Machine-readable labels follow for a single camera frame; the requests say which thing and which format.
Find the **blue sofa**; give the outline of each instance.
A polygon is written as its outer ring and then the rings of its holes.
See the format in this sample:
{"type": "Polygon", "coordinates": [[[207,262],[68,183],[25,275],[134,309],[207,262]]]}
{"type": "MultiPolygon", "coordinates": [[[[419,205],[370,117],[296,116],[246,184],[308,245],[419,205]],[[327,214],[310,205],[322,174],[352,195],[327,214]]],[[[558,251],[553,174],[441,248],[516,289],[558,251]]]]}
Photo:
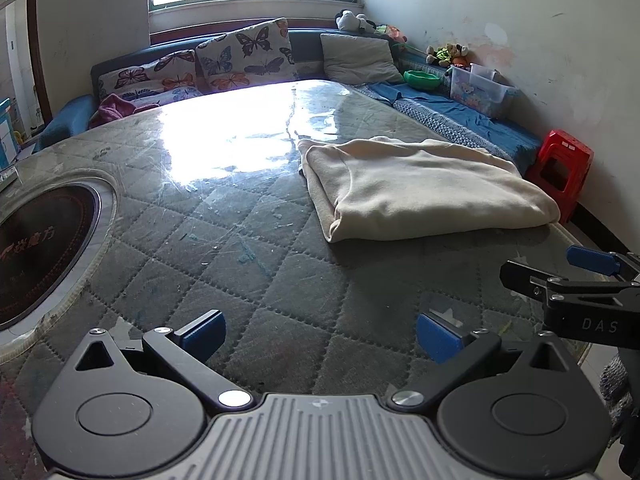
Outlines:
{"type": "MultiPolygon", "coordinates": [[[[300,79],[326,79],[322,68],[323,55],[320,34],[348,34],[350,36],[360,36],[360,34],[351,34],[340,30],[330,28],[291,28],[289,29],[289,38],[291,41],[291,50],[296,64],[300,64],[298,69],[300,79]]],[[[91,68],[91,82],[94,94],[83,95],[69,101],[56,117],[47,125],[47,127],[38,136],[34,152],[42,150],[47,146],[51,146],[60,140],[81,134],[88,129],[89,119],[98,108],[99,91],[98,78],[101,75],[121,70],[129,66],[138,66],[150,63],[177,50],[187,50],[196,48],[203,41],[210,40],[221,36],[215,34],[213,36],[198,36],[187,40],[171,41],[169,43],[161,43],[158,45],[144,48],[132,54],[116,57],[102,63],[98,63],[91,68]]],[[[392,46],[396,44],[394,40],[387,36],[379,34],[363,34],[370,38],[383,38],[392,46]]],[[[202,67],[196,58],[196,75],[202,75],[202,67]]]]}

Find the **black baseboard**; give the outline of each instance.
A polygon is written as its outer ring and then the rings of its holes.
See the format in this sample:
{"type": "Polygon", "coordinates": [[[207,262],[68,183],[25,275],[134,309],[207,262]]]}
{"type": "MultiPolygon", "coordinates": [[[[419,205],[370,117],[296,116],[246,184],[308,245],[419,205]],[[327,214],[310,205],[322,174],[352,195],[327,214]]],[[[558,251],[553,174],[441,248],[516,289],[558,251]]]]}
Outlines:
{"type": "Polygon", "coordinates": [[[629,248],[623,244],[605,225],[581,204],[575,207],[571,222],[587,235],[601,251],[627,254],[629,248]]]}

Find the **folded beige cloth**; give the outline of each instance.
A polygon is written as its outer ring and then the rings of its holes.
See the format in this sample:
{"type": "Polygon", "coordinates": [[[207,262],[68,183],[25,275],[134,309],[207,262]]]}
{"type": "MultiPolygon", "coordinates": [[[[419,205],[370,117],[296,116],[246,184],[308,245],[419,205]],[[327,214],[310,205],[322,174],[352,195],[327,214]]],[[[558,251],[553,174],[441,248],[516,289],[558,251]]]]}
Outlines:
{"type": "Polygon", "coordinates": [[[553,199],[483,149],[373,137],[303,139],[298,150],[328,242],[518,229],[560,218],[553,199]]]}

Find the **brown teddy bear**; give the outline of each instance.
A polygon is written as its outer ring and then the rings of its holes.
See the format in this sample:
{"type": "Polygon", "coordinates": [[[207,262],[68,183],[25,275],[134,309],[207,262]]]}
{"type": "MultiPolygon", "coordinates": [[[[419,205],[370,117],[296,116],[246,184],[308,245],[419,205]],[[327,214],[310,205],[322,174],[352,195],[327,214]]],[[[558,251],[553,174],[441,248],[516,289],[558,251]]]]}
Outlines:
{"type": "Polygon", "coordinates": [[[431,45],[427,48],[427,63],[439,64],[443,68],[448,68],[455,60],[458,64],[466,62],[465,56],[469,53],[466,45],[447,43],[442,48],[435,50],[431,45]]]}

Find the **transparent plastic container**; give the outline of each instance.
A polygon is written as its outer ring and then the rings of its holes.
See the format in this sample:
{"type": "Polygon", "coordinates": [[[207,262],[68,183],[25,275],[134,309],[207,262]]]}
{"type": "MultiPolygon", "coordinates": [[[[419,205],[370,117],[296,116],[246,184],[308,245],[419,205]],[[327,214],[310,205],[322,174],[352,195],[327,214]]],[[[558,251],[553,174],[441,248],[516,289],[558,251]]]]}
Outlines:
{"type": "Polygon", "coordinates": [[[480,77],[484,77],[485,79],[495,81],[497,70],[494,70],[493,68],[487,68],[476,63],[471,63],[471,73],[473,75],[479,75],[480,77]]]}
{"type": "Polygon", "coordinates": [[[518,95],[515,86],[505,86],[461,68],[452,67],[450,97],[492,119],[503,118],[518,95]]]}

